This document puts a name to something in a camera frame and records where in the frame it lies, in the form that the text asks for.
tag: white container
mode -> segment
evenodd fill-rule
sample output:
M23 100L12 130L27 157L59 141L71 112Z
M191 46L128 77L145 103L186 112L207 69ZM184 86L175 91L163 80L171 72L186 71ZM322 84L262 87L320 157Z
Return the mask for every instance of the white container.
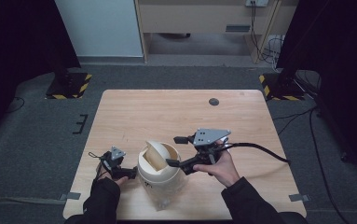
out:
M187 181L185 173L169 166L166 159L181 160L174 147L157 141L147 141L138 156L139 180L157 210L169 205Z

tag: wall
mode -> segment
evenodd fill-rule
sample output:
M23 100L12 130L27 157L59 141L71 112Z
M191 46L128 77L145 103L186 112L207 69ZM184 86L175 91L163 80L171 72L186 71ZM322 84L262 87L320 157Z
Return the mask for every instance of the wall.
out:
M134 0L56 0L56 5L79 60L143 58Z

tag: person's left hand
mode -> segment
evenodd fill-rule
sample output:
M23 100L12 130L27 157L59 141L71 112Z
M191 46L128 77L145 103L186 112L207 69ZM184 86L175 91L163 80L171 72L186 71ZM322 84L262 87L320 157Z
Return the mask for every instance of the person's left hand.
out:
M101 179L104 179L104 178L108 178L108 179L113 179L112 176L106 172L106 170L103 168L103 166L101 167L101 170L100 170L100 176L97 180L101 180ZM129 178L127 176L123 176L122 178L118 179L118 180L114 180L115 183L117 183L119 186L122 186L126 181L128 181Z

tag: wooden table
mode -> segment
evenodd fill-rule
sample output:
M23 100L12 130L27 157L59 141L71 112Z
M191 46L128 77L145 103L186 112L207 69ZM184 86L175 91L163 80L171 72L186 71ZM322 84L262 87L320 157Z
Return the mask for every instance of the wooden table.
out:
M216 98L219 105L210 105ZM261 91L242 90L110 90L100 101L89 139L79 163L71 192L79 200L67 200L63 216L82 213L95 177L97 159L111 146L127 153L122 167L137 165L146 140L168 143L183 160L193 157L192 145L176 145L175 136L189 136L197 128L229 129L229 143L248 142L266 147L285 157ZM298 190L288 164L249 147L230 149L240 175L245 176L260 195L279 212L294 211L306 216L302 202L291 202ZM122 188L117 218L120 220L210 220L231 219L220 195L224 186L204 173L188 176L188 183L167 209L157 211L138 178Z

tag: black sleeve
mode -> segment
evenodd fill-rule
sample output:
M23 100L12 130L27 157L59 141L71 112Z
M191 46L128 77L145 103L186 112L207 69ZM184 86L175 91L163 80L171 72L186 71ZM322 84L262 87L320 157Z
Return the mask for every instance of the black sleeve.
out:
M115 181L109 178L99 180L83 203L83 215L69 217L65 224L116 223L119 198L120 188Z
M234 223L283 224L280 215L267 203L256 189L242 177L234 185L222 191Z

